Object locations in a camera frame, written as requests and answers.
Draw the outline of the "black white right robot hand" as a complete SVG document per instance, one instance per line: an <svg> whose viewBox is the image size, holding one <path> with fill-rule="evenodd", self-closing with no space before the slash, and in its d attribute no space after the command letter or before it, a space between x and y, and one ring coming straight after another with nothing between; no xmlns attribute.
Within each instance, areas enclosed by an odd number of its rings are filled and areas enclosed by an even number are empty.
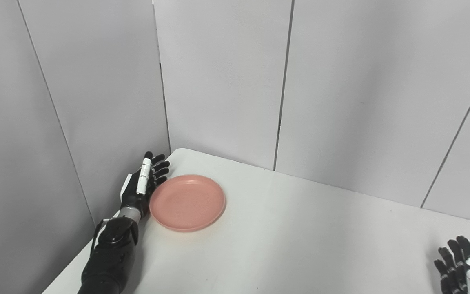
<svg viewBox="0 0 470 294"><path fill-rule="evenodd" d="M438 248L440 259L433 261L440 275L442 294L470 294L470 240L457 236Z"/></svg>

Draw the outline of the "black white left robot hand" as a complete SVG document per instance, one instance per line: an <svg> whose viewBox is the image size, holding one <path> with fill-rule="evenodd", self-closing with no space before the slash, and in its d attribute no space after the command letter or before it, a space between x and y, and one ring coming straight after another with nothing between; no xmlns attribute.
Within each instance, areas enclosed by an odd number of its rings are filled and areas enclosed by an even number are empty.
<svg viewBox="0 0 470 294"><path fill-rule="evenodd" d="M149 201L155 190L168 179L170 162L164 154L146 152L140 168L129 174L121 192L119 217L139 222L149 213Z"/></svg>

